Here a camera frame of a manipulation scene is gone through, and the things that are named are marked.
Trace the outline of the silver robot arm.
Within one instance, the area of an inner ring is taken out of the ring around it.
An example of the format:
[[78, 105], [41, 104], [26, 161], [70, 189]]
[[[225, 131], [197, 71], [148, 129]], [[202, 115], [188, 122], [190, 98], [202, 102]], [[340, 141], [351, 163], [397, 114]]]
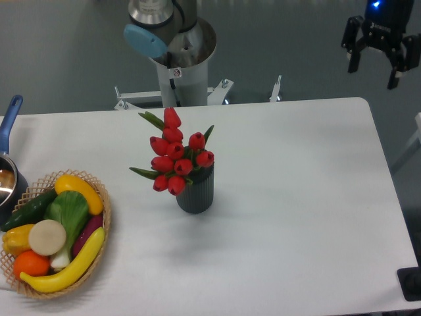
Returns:
[[[359, 68], [360, 56], [370, 47], [385, 53], [391, 64], [388, 89], [396, 88], [402, 73], [420, 64], [420, 35], [407, 35], [413, 1], [368, 1], [364, 16], [348, 18], [341, 46], [347, 50], [348, 71]], [[177, 36], [198, 26], [196, 1], [130, 1], [130, 24], [124, 38], [137, 52], [162, 59], [168, 68], [186, 63], [176, 47], [187, 47]]]

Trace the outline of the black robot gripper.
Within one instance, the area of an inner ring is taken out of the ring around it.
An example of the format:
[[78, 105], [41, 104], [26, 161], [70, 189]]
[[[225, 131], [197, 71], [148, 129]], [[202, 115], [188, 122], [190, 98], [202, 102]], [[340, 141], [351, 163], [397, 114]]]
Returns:
[[[360, 52], [366, 47], [387, 51], [391, 63], [391, 74], [387, 88], [398, 86], [402, 74], [420, 64], [420, 34], [405, 36], [414, 1], [367, 1], [364, 19], [361, 16], [348, 18], [341, 40], [342, 48], [349, 57], [348, 73], [358, 70]], [[362, 30], [360, 46], [357, 35]]]

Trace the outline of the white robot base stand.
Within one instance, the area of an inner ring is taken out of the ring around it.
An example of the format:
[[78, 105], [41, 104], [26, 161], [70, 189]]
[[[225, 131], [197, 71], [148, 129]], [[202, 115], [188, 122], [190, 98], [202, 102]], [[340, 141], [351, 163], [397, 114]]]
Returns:
[[189, 68], [165, 68], [157, 65], [160, 90], [121, 93], [117, 87], [116, 110], [134, 110], [153, 107], [192, 107], [201, 105], [228, 105], [234, 82], [224, 78], [215, 87], [208, 86], [208, 64]]

